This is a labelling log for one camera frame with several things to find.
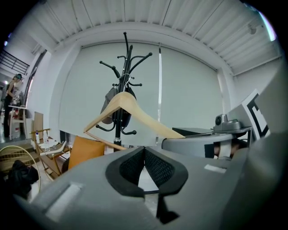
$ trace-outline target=ceiling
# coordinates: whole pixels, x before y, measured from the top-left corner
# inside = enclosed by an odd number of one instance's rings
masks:
[[[200,42],[233,75],[280,57],[259,13],[238,0],[47,0],[32,15],[55,44],[106,24],[155,24]]]

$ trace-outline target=white wall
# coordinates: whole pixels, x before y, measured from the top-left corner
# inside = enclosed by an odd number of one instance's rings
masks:
[[[5,76],[7,76],[7,77],[9,77],[9,78],[13,78],[17,72],[14,71],[14,70],[12,72],[10,70],[11,70],[10,68],[0,64],[0,73],[5,75]]]
[[[261,93],[270,83],[281,63],[281,59],[274,60],[234,77],[238,104],[254,89]]]
[[[212,128],[215,117],[222,113],[216,72],[185,54],[171,49],[161,51],[161,122],[170,128]]]
[[[46,74],[49,67],[49,62],[51,60],[52,54],[47,52],[40,62],[38,69],[35,73],[29,99],[27,102],[27,108],[29,112],[29,117],[34,119],[34,112],[39,112],[44,114],[44,128],[48,128],[48,105],[47,97],[51,97],[50,89],[46,87],[47,79]]]
[[[132,72],[133,87],[140,107],[157,119],[159,61],[157,46],[133,44],[134,55],[153,53]],[[61,100],[59,127],[61,130],[84,136],[83,128],[100,114],[104,97],[112,83],[117,83],[113,71],[101,64],[102,60],[120,71],[126,53],[124,43],[103,44],[82,49],[76,58],[65,83]],[[201,62],[170,49],[162,49],[162,111],[161,122],[172,127],[211,128],[215,116],[222,112],[222,99],[216,72]],[[136,130],[136,135],[121,135],[123,144],[154,145],[156,134],[133,119],[126,132]],[[93,128],[91,133],[113,141],[115,131],[104,132]]]
[[[27,103],[29,114],[44,114],[43,127],[51,128],[51,137],[59,140],[59,104],[64,82],[80,46],[75,43],[53,54],[47,52],[35,73]]]
[[[0,73],[0,82],[3,84],[3,85],[6,85],[6,82],[10,82],[11,81],[11,78],[4,75],[4,74],[1,74]]]
[[[226,114],[238,105],[236,88],[233,77],[222,68],[217,70],[217,77],[222,95],[223,113]]]
[[[28,65],[31,65],[35,56],[31,53],[29,47],[17,38],[11,38],[4,47],[4,50]]]
[[[41,53],[38,52],[38,53],[34,56],[34,59],[33,59],[33,61],[31,62],[30,67],[29,67],[28,70],[27,70],[27,75],[23,76],[23,84],[22,84],[22,86],[21,86],[21,88],[20,88],[20,90],[21,90],[23,93],[24,93],[25,90],[26,90],[26,87],[27,87],[27,83],[28,83],[30,74],[31,74],[32,69],[33,69],[33,67],[35,66],[35,63],[36,63],[36,61],[38,60],[40,54],[41,54]]]

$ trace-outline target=floor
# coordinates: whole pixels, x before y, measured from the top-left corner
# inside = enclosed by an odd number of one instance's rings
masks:
[[[25,144],[20,142],[20,141],[25,142],[25,139],[26,139],[25,134],[21,134],[19,138],[14,138],[12,140],[10,140],[9,137],[4,137],[3,125],[0,125],[0,149],[5,146],[12,145],[12,143],[14,142],[17,142],[20,145]]]
[[[156,217],[158,194],[145,195],[145,205],[153,214],[153,216]]]
[[[43,167],[43,164],[41,161],[37,162],[36,163],[36,166],[35,164],[32,165],[34,168],[37,168],[38,167],[38,170],[39,170],[39,174],[40,174],[40,191],[42,191],[43,189],[45,189],[45,187],[47,187],[49,184],[52,183],[52,180],[50,180],[48,178],[48,176],[46,175],[45,173],[45,170],[44,170],[44,167]],[[37,196],[39,192],[39,183],[38,182],[35,182],[33,185],[32,185],[32,188],[31,188],[31,191],[30,191],[30,194],[29,194],[29,198],[28,198],[28,201],[29,202],[32,202],[33,199]]]

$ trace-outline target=coat rack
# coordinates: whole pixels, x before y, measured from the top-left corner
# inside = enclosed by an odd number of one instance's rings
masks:
[[[115,73],[116,77],[119,80],[118,84],[113,84],[113,86],[117,87],[117,93],[123,92],[123,91],[128,91],[129,92],[129,85],[131,86],[142,86],[142,84],[132,84],[130,82],[130,79],[134,79],[134,77],[131,76],[131,72],[140,64],[142,63],[145,59],[147,59],[148,57],[152,56],[152,53],[149,53],[146,56],[134,56],[131,57],[132,54],[132,49],[133,49],[133,45],[131,45],[129,47],[128,45],[128,40],[127,40],[127,35],[126,32],[124,32],[124,37],[125,37],[125,42],[126,42],[126,56],[117,56],[117,58],[124,58],[124,66],[123,66],[123,71],[122,71],[122,75],[119,74],[119,72],[117,71],[115,66],[110,66],[106,63],[104,63],[103,61],[100,61],[100,64],[103,64],[107,67],[109,67],[110,69],[113,70],[113,72]],[[131,62],[134,58],[141,58],[140,61],[138,61],[133,67],[131,67]],[[114,128],[116,128],[115,131],[115,139],[114,139],[114,144],[116,145],[121,145],[121,133],[123,133],[124,135],[135,135],[137,132],[136,130],[133,130],[131,132],[124,132],[124,128],[122,125],[122,118],[123,118],[123,113],[126,111],[123,111],[123,109],[119,109],[116,112],[113,113],[112,119],[113,119],[113,127],[111,129],[105,129],[99,125],[96,125],[96,128],[99,128],[101,130],[104,130],[106,132],[110,132],[112,131]]]

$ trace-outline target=person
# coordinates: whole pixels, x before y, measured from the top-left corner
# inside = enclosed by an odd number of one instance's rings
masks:
[[[13,95],[13,90],[14,90],[14,85],[15,83],[19,82],[22,79],[22,75],[21,74],[16,74],[12,81],[8,84],[7,86],[7,94],[4,100],[4,109],[5,109],[5,113],[4,113],[4,137],[9,137],[10,135],[10,129],[9,129],[9,113],[12,110],[11,107],[9,107],[9,105],[12,102],[12,99],[14,97]]]
[[[3,88],[0,88],[0,115],[1,115],[1,112],[2,112],[2,105],[3,105],[3,102],[2,102],[2,93],[3,93]]]

